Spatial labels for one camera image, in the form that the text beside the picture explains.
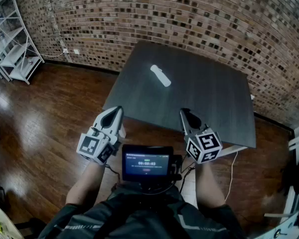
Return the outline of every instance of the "dark table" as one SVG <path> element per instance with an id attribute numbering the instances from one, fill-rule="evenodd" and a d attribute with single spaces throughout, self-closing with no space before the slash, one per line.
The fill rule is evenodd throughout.
<path id="1" fill-rule="evenodd" d="M 171 80 L 164 87 L 150 67 Z M 245 74 L 190 52 L 141 41 L 119 74 L 103 109 L 122 106 L 124 115 L 181 131 L 179 110 L 201 114 L 222 142 L 256 147 L 255 120 Z"/>

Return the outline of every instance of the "display screen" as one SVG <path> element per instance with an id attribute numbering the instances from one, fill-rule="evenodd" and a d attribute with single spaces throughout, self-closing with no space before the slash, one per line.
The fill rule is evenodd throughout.
<path id="1" fill-rule="evenodd" d="M 167 175 L 168 155 L 127 153 L 125 159 L 127 174 L 149 176 Z"/>

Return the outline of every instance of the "white cable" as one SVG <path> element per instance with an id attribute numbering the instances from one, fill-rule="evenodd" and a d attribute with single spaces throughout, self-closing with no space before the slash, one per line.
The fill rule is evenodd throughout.
<path id="1" fill-rule="evenodd" d="M 23 47 L 23 48 L 25 48 L 25 49 L 27 49 L 27 50 L 29 50 L 29 51 L 32 51 L 32 52 L 34 52 L 34 53 L 36 53 L 36 54 L 40 54 L 41 56 L 45 56 L 45 57 L 51 57 L 51 58 L 54 58 L 54 57 L 59 57 L 59 56 L 61 56 L 64 52 L 62 52 L 60 55 L 56 55 L 56 56 L 50 56 L 50 55 L 44 55 L 44 54 L 41 54 L 41 53 L 37 53 L 37 52 L 35 52 L 35 51 L 33 51 L 33 50 L 30 50 L 30 49 L 28 49 L 28 48 L 26 48 L 26 47 L 24 47 L 24 46 L 22 46 L 20 43 L 18 43 L 17 41 L 15 41 L 15 40 L 13 40 L 1 27 L 0 27 L 0 29 L 1 29 L 1 31 L 3 32 L 3 33 L 5 33 L 5 35 L 7 36 L 7 37 L 9 37 L 12 41 L 14 41 L 16 44 L 19 44 L 21 47 Z"/>
<path id="2" fill-rule="evenodd" d="M 228 194 L 227 194 L 227 197 L 225 198 L 225 201 L 227 200 L 228 196 L 229 196 L 229 193 L 230 193 L 230 188 L 231 188 L 231 183 L 233 182 L 233 165 L 235 163 L 235 160 L 236 160 L 236 157 L 238 155 L 238 152 L 236 152 L 236 156 L 234 158 L 234 161 L 233 163 L 231 164 L 231 177 L 230 177 L 230 184 L 229 184 L 229 190 L 228 190 Z"/>

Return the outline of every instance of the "brick wall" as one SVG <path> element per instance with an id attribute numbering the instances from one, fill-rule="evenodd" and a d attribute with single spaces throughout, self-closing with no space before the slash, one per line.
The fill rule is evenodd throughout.
<path id="1" fill-rule="evenodd" d="M 299 124 L 299 0 L 17 2 L 41 53 L 72 51 L 49 59 L 120 71 L 141 39 L 175 46 L 246 73 L 256 112 Z"/>

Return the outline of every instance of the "sleeve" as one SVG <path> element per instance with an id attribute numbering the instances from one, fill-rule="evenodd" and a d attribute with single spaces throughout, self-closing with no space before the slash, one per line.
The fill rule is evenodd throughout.
<path id="1" fill-rule="evenodd" d="M 206 208 L 198 206 L 200 212 L 208 218 L 211 218 L 217 223 L 222 224 L 229 230 L 231 237 L 234 239 L 245 239 L 246 235 L 243 232 L 234 212 L 228 205 L 223 205 L 217 208 Z"/>
<path id="2" fill-rule="evenodd" d="M 46 225 L 38 239 L 55 238 L 69 223 L 73 215 L 84 212 L 81 206 L 67 204 Z"/>

